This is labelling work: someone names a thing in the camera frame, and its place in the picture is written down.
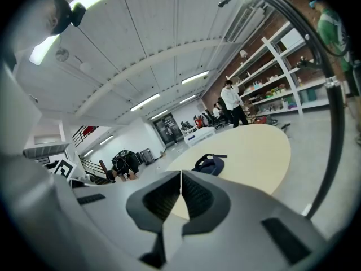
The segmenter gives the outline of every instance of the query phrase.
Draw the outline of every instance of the wooden tabletop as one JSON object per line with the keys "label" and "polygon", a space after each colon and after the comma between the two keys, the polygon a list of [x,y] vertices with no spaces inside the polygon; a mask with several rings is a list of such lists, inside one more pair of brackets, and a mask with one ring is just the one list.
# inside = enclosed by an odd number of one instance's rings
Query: wooden tabletop
{"label": "wooden tabletop", "polygon": [[[286,175],[291,150],[287,136],[275,126],[239,126],[190,147],[168,166],[167,171],[192,169],[205,154],[228,156],[222,158],[224,169],[218,177],[272,194]],[[182,196],[172,212],[189,220]]]}

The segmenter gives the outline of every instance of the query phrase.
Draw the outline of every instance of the brick wall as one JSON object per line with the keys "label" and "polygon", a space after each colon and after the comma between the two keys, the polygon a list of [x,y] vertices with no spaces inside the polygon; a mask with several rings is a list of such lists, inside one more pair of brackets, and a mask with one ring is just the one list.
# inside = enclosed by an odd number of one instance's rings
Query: brick wall
{"label": "brick wall", "polygon": [[[320,14],[313,10],[309,6],[309,0],[289,0],[305,17],[309,20],[309,22],[316,27],[316,22],[319,20]],[[278,29],[282,27],[283,24],[286,23],[286,18],[278,12],[274,12],[265,22],[263,27],[258,30],[258,32],[247,42],[247,44],[243,47],[243,49],[248,53],[248,57],[250,57],[255,51],[257,51],[263,44],[262,37],[270,38]],[[307,59],[312,59],[311,51],[308,47],[304,46],[299,50],[295,51],[293,54],[289,55],[288,61],[291,66],[294,67],[298,61],[300,61],[300,57],[306,57]],[[252,66],[250,66],[247,71],[249,73],[255,72],[262,65],[266,64],[268,61],[273,59],[273,55],[270,52],[267,52],[263,57],[261,57],[258,61],[256,61]],[[337,58],[333,56],[329,56],[329,60],[332,64],[332,68],[335,74],[341,79],[344,79],[343,73],[340,68],[340,64]],[[241,65],[241,62],[245,62],[246,58],[242,58],[239,54],[231,61],[231,63],[226,67],[226,69],[221,73],[221,75],[217,78],[215,83],[209,88],[209,90],[202,97],[203,102],[207,106],[208,109],[213,108],[213,104],[217,101],[220,96],[220,92],[224,86],[224,82],[226,81],[226,76],[231,76]],[[279,67],[271,67],[270,69],[261,73],[255,80],[262,82],[266,82],[267,77],[274,76],[274,74],[280,75],[282,71]],[[315,77],[322,76],[322,71],[316,71],[313,69],[303,69],[298,71],[297,76],[302,80],[302,82],[306,82],[308,80],[312,80]],[[240,78],[244,78],[246,76],[246,72],[242,73]],[[286,78],[280,80],[281,83],[285,83]]]}

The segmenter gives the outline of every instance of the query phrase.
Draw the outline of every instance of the white shirt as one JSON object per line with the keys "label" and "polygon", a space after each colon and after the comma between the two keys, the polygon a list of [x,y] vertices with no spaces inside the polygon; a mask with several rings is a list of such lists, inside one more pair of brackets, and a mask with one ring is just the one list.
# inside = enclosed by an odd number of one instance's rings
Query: white shirt
{"label": "white shirt", "polygon": [[213,109],[213,115],[216,117],[216,118],[219,118],[219,109],[217,107],[215,107]]}
{"label": "white shirt", "polygon": [[224,100],[224,103],[226,104],[226,107],[228,110],[233,110],[237,106],[242,106],[243,101],[239,97],[237,90],[232,85],[231,89],[223,88],[221,92],[221,97]]}

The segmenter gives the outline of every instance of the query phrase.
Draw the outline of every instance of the gray floor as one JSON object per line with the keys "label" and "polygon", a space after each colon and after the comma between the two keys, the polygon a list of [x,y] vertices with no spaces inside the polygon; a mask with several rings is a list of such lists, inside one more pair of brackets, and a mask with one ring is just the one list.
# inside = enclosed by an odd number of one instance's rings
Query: gray floor
{"label": "gray floor", "polygon": [[[357,136],[355,120],[348,108],[345,111],[345,142],[341,162],[325,201],[312,218],[315,226],[326,238],[330,238],[347,225],[360,195],[361,147],[355,142]],[[291,123],[287,135],[292,154],[287,175],[273,195],[294,211],[302,213],[315,198],[327,165],[331,138],[329,111],[307,112],[303,119],[298,114],[274,116],[274,118],[279,121],[278,127]],[[145,167],[139,173],[140,176],[156,176],[163,172],[187,148],[184,142],[168,148],[166,155]],[[185,220],[169,216],[164,226],[165,237],[167,232],[174,233],[174,229],[180,229],[184,223]],[[171,245],[172,253],[180,243],[180,233],[179,240],[166,241],[166,245]]]}

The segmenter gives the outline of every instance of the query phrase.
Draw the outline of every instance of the green shirt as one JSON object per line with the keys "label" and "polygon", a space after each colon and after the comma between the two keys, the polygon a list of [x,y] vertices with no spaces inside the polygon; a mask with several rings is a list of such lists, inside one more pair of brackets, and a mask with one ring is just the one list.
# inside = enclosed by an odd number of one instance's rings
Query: green shirt
{"label": "green shirt", "polygon": [[[322,14],[327,14],[328,16],[334,18],[335,20],[338,20],[338,16],[335,12],[329,9],[324,9],[322,11]],[[327,46],[334,46],[334,52],[336,54],[341,53],[338,46],[340,45],[338,41],[338,33],[337,33],[337,25],[334,25],[333,23],[326,21],[326,20],[320,20],[318,21],[317,25],[317,31],[319,35],[321,36],[321,39]],[[348,71],[351,67],[350,64],[345,60],[344,57],[340,57],[340,65],[343,72]]]}

